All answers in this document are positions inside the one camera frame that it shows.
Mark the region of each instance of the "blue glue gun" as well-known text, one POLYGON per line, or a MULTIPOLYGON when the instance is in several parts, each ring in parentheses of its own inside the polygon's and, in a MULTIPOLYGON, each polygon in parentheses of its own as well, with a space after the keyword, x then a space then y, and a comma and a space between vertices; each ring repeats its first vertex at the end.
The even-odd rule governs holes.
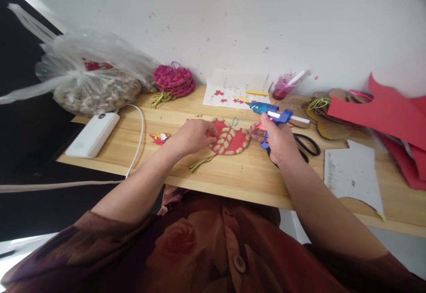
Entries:
MULTIPOLYGON (((280 123, 287 123, 293 117, 293 112, 291 110, 286 109, 280 113, 278 110, 279 107, 276 105, 270 105, 265 102, 246 102, 246 104, 250 105, 250 109, 255 113, 266 113, 269 119, 271 119, 276 125, 280 123)), ((265 132, 265 138, 260 143, 260 146, 263 149, 269 149, 268 137, 268 132, 265 132)))

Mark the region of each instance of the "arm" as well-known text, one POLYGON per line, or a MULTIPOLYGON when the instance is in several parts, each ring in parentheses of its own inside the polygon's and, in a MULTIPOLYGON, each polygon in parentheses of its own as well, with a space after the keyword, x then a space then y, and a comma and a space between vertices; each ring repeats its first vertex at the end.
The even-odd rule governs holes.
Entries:
MULTIPOLYGON (((277 127, 262 114, 269 133, 271 160, 281 170, 303 229, 319 247, 348 256, 372 260, 387 254, 383 244, 326 187, 315 171, 303 160, 292 131, 287 125, 277 127)), ((250 128, 253 139, 263 140, 258 121, 250 128)))
POLYGON ((108 193, 92 212, 109 219, 138 223, 151 210, 173 166, 183 157, 216 141, 213 123, 189 120, 150 159, 108 193))

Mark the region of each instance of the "shirt button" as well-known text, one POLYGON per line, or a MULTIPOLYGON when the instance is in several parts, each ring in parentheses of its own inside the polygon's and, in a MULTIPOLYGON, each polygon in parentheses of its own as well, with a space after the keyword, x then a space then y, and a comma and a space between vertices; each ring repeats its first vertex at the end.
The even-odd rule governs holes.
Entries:
POLYGON ((232 258, 235 268, 237 269, 238 272, 240 273, 244 273, 245 272, 245 262, 243 260, 243 258, 240 255, 234 255, 234 257, 232 258))

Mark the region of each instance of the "person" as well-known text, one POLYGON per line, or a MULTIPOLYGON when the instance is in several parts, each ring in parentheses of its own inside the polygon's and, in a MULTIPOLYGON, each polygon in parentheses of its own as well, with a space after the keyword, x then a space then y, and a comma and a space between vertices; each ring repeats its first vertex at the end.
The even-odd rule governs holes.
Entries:
POLYGON ((260 122, 312 244, 281 231, 276 208, 172 186, 163 215, 149 214, 174 165, 216 140, 211 122, 190 120, 3 285, 26 293, 426 292, 304 162, 291 129, 262 114, 249 130, 260 141, 260 122))

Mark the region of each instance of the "hot glue gun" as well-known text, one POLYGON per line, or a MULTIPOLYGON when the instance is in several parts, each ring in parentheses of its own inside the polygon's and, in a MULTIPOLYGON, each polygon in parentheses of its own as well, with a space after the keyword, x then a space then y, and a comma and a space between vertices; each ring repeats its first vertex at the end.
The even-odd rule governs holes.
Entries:
MULTIPOLYGON (((280 113, 278 110, 279 107, 276 105, 270 105, 265 102, 252 102, 252 103, 246 102, 246 104, 249 105, 250 109, 253 110, 255 113, 258 113, 258 114, 266 113, 269 119, 271 119, 271 121, 275 123, 276 125, 280 123, 287 123, 291 119, 309 123, 309 120, 307 119, 294 116, 291 110, 286 109, 280 113)), ((269 149, 268 137, 269 135, 268 135, 268 132, 266 131, 265 138, 260 143, 260 146, 263 149, 269 149)))

